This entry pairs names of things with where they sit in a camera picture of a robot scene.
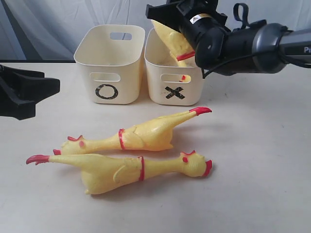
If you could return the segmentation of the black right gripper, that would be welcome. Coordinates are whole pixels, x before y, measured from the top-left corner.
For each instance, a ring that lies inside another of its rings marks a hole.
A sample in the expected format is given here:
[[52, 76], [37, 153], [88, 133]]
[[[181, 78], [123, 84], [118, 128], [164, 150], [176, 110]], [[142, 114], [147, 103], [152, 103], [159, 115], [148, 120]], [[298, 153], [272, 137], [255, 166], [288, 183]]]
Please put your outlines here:
[[217, 0], [183, 0], [160, 6], [146, 5], [146, 17], [181, 32], [195, 52], [195, 63], [208, 68], [221, 55], [230, 33], [227, 16], [217, 12]]

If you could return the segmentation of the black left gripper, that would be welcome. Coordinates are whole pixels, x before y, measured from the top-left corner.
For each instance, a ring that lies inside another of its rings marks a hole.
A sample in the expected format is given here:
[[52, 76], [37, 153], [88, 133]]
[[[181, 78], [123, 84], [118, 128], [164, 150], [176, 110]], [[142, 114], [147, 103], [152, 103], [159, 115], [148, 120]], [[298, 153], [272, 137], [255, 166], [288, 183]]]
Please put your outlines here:
[[21, 99], [46, 99], [60, 92], [60, 80], [41, 71], [0, 66], [0, 116], [24, 120], [35, 117], [36, 102], [10, 99], [9, 87]]

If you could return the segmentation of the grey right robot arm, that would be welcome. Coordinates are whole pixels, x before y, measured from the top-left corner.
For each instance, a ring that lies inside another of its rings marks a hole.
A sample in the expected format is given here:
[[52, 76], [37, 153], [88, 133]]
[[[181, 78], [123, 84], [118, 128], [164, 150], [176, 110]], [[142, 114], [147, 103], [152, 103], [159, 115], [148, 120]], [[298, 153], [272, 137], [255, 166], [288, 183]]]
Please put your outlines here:
[[310, 29], [292, 31], [266, 20], [248, 22], [248, 5], [236, 3], [233, 14], [240, 28], [229, 29], [216, 0], [169, 0], [146, 6], [146, 17], [181, 33], [190, 44], [203, 76], [218, 73], [280, 72], [287, 64], [311, 66]]

